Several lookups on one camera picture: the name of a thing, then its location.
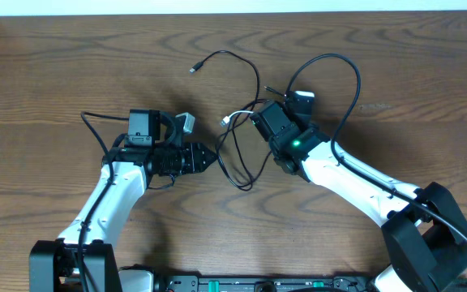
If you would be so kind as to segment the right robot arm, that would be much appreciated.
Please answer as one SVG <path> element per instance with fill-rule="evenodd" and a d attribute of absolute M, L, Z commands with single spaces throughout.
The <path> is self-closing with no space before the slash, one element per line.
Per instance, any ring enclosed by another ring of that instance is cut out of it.
<path fill-rule="evenodd" d="M 371 280 L 377 291 L 444 291 L 461 287 L 467 269 L 467 221 L 451 192 L 379 172 L 311 124 L 314 95 L 295 92 L 267 101 L 251 120 L 288 174 L 325 187 L 358 208 L 380 229 L 389 266 Z"/>

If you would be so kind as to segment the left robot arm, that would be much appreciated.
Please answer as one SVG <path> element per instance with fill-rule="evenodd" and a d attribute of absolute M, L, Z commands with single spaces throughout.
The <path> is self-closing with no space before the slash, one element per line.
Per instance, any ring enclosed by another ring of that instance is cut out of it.
<path fill-rule="evenodd" d="M 114 248 L 152 177 L 174 182 L 204 172 L 216 154 L 187 142 L 195 117 L 133 109 L 128 129 L 104 147 L 101 174 L 72 223 L 55 240 L 39 240 L 29 255 L 31 291 L 165 291 L 166 280 L 139 264 L 119 268 Z"/>

